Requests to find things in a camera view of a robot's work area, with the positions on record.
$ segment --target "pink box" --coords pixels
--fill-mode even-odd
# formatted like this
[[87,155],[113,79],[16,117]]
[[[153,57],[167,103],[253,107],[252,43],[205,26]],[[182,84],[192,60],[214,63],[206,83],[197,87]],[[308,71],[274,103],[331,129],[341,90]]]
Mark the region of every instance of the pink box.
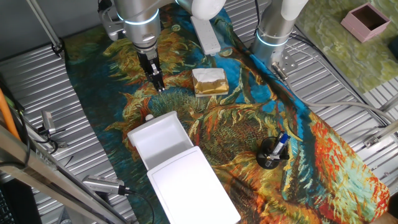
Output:
[[370,3],[351,10],[341,22],[362,43],[380,34],[390,20]]

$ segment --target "small white cap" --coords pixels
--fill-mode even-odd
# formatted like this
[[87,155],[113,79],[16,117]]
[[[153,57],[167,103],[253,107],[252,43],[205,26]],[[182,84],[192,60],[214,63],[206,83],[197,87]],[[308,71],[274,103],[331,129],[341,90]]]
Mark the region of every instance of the small white cap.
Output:
[[152,119],[154,119],[154,118],[155,118],[154,115],[148,114],[148,115],[145,117],[145,120],[146,120],[146,121],[150,121],[150,120],[152,120]]

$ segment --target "sunflower pattern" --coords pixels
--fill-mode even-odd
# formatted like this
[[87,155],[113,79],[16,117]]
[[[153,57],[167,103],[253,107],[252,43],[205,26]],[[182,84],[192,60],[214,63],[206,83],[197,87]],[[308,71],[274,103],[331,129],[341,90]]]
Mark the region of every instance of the sunflower pattern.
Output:
[[[225,11],[211,20],[222,48],[214,57],[203,55],[186,12],[176,4],[163,11],[171,13],[161,14],[161,95],[127,39],[112,42],[97,27],[65,40],[68,74],[90,124],[118,177],[154,204],[156,223],[168,220],[127,133],[147,114],[170,111],[204,152],[241,223],[369,223],[386,212],[388,188],[250,54]],[[191,70],[210,67],[226,71],[229,94],[195,98]],[[280,131],[291,136],[290,159],[264,170],[256,152],[263,139]],[[139,222],[149,223],[145,202],[129,200]]]

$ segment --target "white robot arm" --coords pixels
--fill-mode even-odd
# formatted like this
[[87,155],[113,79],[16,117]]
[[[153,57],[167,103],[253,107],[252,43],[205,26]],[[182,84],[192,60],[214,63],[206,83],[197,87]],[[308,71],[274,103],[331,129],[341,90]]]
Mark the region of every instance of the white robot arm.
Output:
[[157,39],[160,35],[159,8],[176,2],[197,19],[209,20],[221,11],[225,1],[114,0],[120,21],[113,22],[108,16],[112,3],[110,0],[102,0],[98,12],[111,40],[117,40],[120,33],[131,40],[147,79],[154,84],[158,92],[162,92],[165,87],[157,53]]

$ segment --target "orange pole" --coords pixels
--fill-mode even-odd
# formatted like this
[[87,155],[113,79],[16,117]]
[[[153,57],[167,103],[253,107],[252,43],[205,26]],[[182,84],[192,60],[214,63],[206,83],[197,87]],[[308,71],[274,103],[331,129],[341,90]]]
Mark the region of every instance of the orange pole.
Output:
[[17,128],[15,127],[15,123],[12,118],[10,108],[8,107],[6,98],[4,97],[4,94],[2,93],[1,89],[0,89],[0,110],[2,112],[2,115],[4,116],[4,120],[6,121],[8,131],[11,132],[11,134],[15,136],[15,138],[21,140]]

